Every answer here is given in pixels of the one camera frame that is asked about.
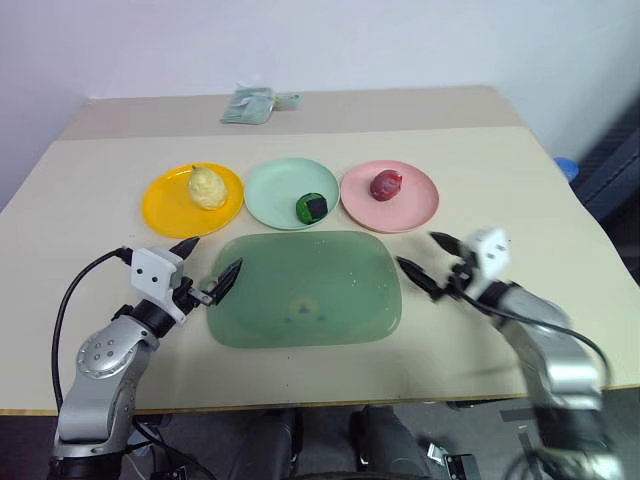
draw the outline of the plate rim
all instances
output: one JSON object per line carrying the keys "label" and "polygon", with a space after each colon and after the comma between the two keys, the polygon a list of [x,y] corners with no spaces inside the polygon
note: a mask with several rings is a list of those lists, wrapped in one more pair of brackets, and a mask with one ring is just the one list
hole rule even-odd
{"label": "plate rim", "polygon": [[433,179],[426,173],[424,172],[421,168],[416,167],[415,165],[412,165],[410,163],[407,162],[403,162],[402,160],[392,160],[392,159],[386,159],[386,160],[368,160],[366,162],[362,162],[359,163],[358,165],[355,165],[353,167],[351,167],[347,173],[345,173],[342,176],[342,179],[340,180],[340,190],[342,192],[342,184],[344,183],[344,181],[346,180],[346,178],[349,176],[349,174],[351,174],[354,170],[356,170],[357,168],[363,167],[364,165],[368,165],[368,164],[373,164],[373,163],[380,163],[380,164],[384,164],[387,162],[395,162],[395,163],[401,163],[403,165],[407,165],[415,170],[418,170],[422,175],[424,175],[427,180],[429,181],[429,183],[431,183],[431,185],[433,185],[433,190],[436,194],[436,202],[435,202],[435,208],[433,210],[433,213],[431,214],[431,216],[429,216],[424,222],[412,226],[412,227],[408,227],[408,228],[402,228],[402,229],[379,229],[377,227],[374,227],[372,225],[367,225],[366,223],[358,220],[349,210],[349,208],[347,207],[347,205],[344,202],[344,198],[342,197],[342,195],[340,195],[340,201],[342,202],[342,206],[344,207],[345,211],[347,212],[347,214],[349,215],[349,217],[351,217],[351,219],[356,222],[358,225],[361,225],[362,227],[369,229],[373,232],[376,233],[406,233],[406,232],[412,232],[414,230],[417,230],[418,228],[422,227],[424,224],[426,224],[428,221],[430,221],[433,217],[435,217],[436,213],[438,212],[438,209],[440,208],[440,192],[438,190],[438,187],[436,185],[436,182],[433,181]]}
{"label": "plate rim", "polygon": [[[322,167],[324,170],[326,170],[327,172],[329,172],[329,174],[331,175],[331,178],[333,178],[333,180],[334,180],[334,182],[335,182],[335,184],[336,184],[337,190],[338,190],[338,198],[337,198],[337,200],[336,200],[336,202],[335,202],[335,205],[333,205],[333,207],[332,207],[332,208],[328,209],[327,214],[326,214],[323,218],[321,218],[320,220],[318,220],[317,222],[311,223],[311,224],[309,224],[309,225],[306,225],[306,224],[304,224],[304,223],[300,222],[300,223],[301,223],[301,226],[299,226],[299,227],[284,227],[284,226],[281,226],[281,225],[276,226],[276,225],[274,225],[274,224],[267,223],[267,222],[265,222],[264,220],[262,220],[261,218],[259,218],[259,217],[258,217],[258,215],[256,215],[256,214],[255,214],[255,212],[251,209],[250,203],[249,203],[249,201],[248,201],[248,199],[247,199],[247,192],[249,191],[249,182],[251,181],[251,178],[253,177],[253,175],[254,175],[258,170],[261,170],[261,169],[263,169],[263,168],[267,168],[267,167],[273,166],[274,164],[276,164],[276,163],[280,163],[280,162],[283,162],[283,161],[285,161],[285,160],[305,160],[305,161],[307,161],[307,162],[311,162],[311,163],[313,163],[313,164],[315,164],[315,165],[319,165],[319,166],[320,166],[320,167]],[[276,159],[273,159],[273,160],[269,160],[269,161],[268,161],[268,162],[266,162],[266,163],[262,163],[262,164],[260,164],[260,165],[256,166],[253,170],[251,170],[251,172],[249,172],[249,175],[248,175],[248,177],[247,177],[247,181],[246,181],[246,184],[245,184],[245,189],[244,189],[244,205],[245,205],[245,207],[247,207],[247,210],[249,211],[249,213],[251,214],[251,216],[252,216],[253,218],[255,218],[257,221],[259,221],[260,223],[262,223],[263,225],[266,225],[267,227],[271,227],[271,228],[274,228],[274,229],[276,229],[276,230],[284,230],[284,231],[306,230],[307,228],[311,228],[311,227],[313,227],[313,226],[315,226],[315,225],[318,225],[318,224],[320,224],[320,223],[324,222],[324,221],[327,219],[327,217],[328,217],[329,215],[331,215],[331,213],[332,213],[332,212],[337,208],[337,206],[340,204],[341,199],[342,199],[342,189],[341,189],[341,184],[340,184],[340,182],[338,181],[338,179],[337,179],[336,175],[335,175],[335,174],[334,174],[334,173],[329,169],[329,167],[327,167],[326,165],[323,165],[322,163],[320,163],[320,162],[318,162],[318,161],[316,161],[316,160],[313,160],[313,159],[311,159],[311,158],[307,158],[307,157],[281,157],[281,158],[276,158]]]}
{"label": "plate rim", "polygon": [[205,236],[205,235],[210,235],[214,232],[217,232],[218,230],[222,230],[224,227],[226,227],[229,223],[231,223],[231,221],[236,218],[238,216],[238,213],[240,213],[240,210],[242,210],[242,206],[245,204],[245,200],[244,200],[244,191],[245,191],[245,187],[244,187],[244,182],[242,181],[242,178],[240,178],[240,176],[233,171],[231,168],[225,166],[225,165],[221,165],[219,163],[212,163],[212,162],[192,162],[192,163],[187,163],[184,165],[180,165],[179,167],[175,167],[172,168],[171,170],[168,170],[166,172],[164,172],[162,175],[160,175],[159,177],[156,177],[153,182],[151,182],[151,185],[149,185],[144,193],[144,196],[142,198],[142,202],[140,205],[140,209],[142,210],[142,217],[145,221],[145,223],[151,227],[152,230],[154,230],[155,232],[164,235],[166,237],[169,238],[189,238],[189,237],[183,237],[183,236],[176,236],[174,233],[170,233],[165,231],[164,229],[158,227],[158,224],[151,221],[151,219],[149,218],[146,210],[145,210],[145,205],[147,203],[147,199],[149,197],[149,194],[151,192],[151,189],[156,186],[157,184],[161,183],[162,181],[165,181],[171,177],[174,177],[178,174],[184,173],[184,170],[187,169],[188,167],[195,165],[195,166],[204,166],[204,167],[211,167],[211,166],[215,166],[215,167],[219,167],[222,168],[223,170],[226,170],[227,172],[231,173],[231,175],[233,177],[235,177],[235,179],[238,181],[238,183],[240,184],[240,189],[242,191],[242,194],[239,195],[240,197],[240,202],[238,203],[238,207],[235,209],[235,211],[233,211],[233,214],[229,215],[229,218],[223,222],[220,226],[218,226],[217,228],[214,229],[207,229],[206,232],[202,232],[199,233],[197,236]]}

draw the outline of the pink plate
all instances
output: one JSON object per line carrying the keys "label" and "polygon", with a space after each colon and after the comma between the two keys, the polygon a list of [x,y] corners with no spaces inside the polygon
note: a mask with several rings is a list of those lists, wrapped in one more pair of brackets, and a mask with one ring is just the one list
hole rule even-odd
{"label": "pink plate", "polygon": [[[383,170],[402,175],[400,192],[391,200],[379,202],[369,185]],[[438,209],[438,189],[420,169],[395,160],[375,160],[349,171],[342,179],[342,204],[353,219],[370,230],[399,233],[414,230],[433,217]]]}

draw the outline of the yellow plate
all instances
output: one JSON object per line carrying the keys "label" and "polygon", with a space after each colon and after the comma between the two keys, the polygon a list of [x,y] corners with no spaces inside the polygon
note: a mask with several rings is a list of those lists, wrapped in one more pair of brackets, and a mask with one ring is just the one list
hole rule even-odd
{"label": "yellow plate", "polygon": [[[227,186],[226,203],[215,210],[197,206],[189,197],[187,183],[191,166],[207,167],[222,177]],[[215,163],[191,163],[171,170],[149,187],[142,201],[142,215],[156,232],[173,238],[202,236],[220,230],[242,208],[244,189],[238,176]]]}

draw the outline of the red plastic fruit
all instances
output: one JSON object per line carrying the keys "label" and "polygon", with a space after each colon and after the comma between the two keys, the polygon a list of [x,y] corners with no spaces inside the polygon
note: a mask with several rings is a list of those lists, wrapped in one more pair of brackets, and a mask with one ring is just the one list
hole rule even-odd
{"label": "red plastic fruit", "polygon": [[386,202],[395,197],[402,185],[402,175],[396,170],[383,170],[373,179],[369,191],[379,202]]}

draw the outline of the blue object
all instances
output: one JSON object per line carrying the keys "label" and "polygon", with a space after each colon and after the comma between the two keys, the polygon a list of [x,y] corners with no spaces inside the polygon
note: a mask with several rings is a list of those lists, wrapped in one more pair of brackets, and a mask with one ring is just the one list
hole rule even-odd
{"label": "blue object", "polygon": [[578,166],[578,164],[573,160],[565,157],[555,157],[554,160],[556,161],[558,167],[560,167],[560,170],[562,170],[562,173],[564,173],[564,176],[567,177],[568,182],[573,182],[573,180],[580,173],[580,167]]}

